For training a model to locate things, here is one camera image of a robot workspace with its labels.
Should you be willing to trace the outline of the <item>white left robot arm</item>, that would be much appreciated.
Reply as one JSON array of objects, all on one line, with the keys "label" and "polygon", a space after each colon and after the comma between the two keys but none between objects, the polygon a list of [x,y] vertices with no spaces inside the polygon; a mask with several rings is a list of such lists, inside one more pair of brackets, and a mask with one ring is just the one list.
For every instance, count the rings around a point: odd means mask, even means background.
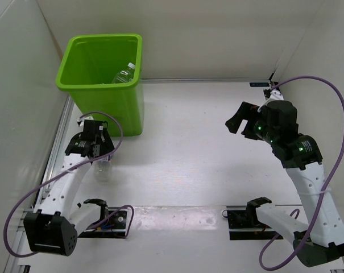
[{"label": "white left robot arm", "polygon": [[30,250],[69,256],[78,236],[90,226],[104,227],[109,222],[107,202],[89,198],[72,211],[80,184],[91,168],[91,159],[114,149],[107,122],[84,121],[82,132],[74,135],[65,149],[63,170],[51,191],[34,212],[26,214],[23,224]]}]

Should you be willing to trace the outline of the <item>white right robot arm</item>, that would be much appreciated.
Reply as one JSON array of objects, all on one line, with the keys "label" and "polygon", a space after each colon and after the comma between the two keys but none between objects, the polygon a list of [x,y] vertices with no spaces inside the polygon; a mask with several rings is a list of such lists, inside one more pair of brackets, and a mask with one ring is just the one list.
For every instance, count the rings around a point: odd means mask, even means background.
[{"label": "white right robot arm", "polygon": [[280,211],[266,197],[247,203],[247,224],[273,228],[292,244],[307,267],[344,257],[344,224],[331,193],[322,189],[326,180],[318,145],[311,136],[299,133],[297,109],[289,101],[271,101],[261,107],[243,102],[225,125],[235,134],[242,121],[247,122],[242,131],[245,138],[263,140],[271,146],[291,178],[313,228]]}]

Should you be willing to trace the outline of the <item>clear bottle red green label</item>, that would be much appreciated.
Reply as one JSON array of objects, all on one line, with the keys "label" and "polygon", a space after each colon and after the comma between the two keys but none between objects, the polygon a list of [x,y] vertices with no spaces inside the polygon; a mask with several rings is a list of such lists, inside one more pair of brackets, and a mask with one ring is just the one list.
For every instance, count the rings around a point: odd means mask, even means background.
[{"label": "clear bottle red green label", "polygon": [[113,84],[123,84],[128,83],[133,80],[135,73],[135,65],[133,63],[128,63],[124,70],[118,72],[113,78]]}]

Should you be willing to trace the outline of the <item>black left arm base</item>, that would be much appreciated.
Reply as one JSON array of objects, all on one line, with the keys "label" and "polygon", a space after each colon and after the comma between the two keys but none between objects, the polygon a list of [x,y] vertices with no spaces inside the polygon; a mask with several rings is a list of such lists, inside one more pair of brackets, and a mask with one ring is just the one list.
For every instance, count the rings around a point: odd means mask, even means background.
[{"label": "black left arm base", "polygon": [[129,235],[135,210],[131,205],[109,208],[111,217],[94,229],[82,232],[78,238],[126,239]]}]

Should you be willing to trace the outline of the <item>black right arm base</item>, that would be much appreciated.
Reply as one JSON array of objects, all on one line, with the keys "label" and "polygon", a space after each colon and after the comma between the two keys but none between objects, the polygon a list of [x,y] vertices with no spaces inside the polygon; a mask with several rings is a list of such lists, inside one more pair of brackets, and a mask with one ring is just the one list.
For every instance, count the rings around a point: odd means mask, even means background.
[{"label": "black right arm base", "polygon": [[253,224],[245,207],[227,206],[222,211],[222,217],[227,220],[231,241],[266,241],[276,235],[276,232],[266,224]]}]

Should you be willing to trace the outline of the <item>clear bottle white blue label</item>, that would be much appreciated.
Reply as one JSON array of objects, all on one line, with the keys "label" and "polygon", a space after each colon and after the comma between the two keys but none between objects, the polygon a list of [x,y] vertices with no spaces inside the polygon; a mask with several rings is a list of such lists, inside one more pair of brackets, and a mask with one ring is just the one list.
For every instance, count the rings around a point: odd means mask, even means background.
[{"label": "clear bottle white blue label", "polygon": [[110,179],[111,159],[108,157],[97,160],[94,165],[94,177],[97,181],[106,182]]}]

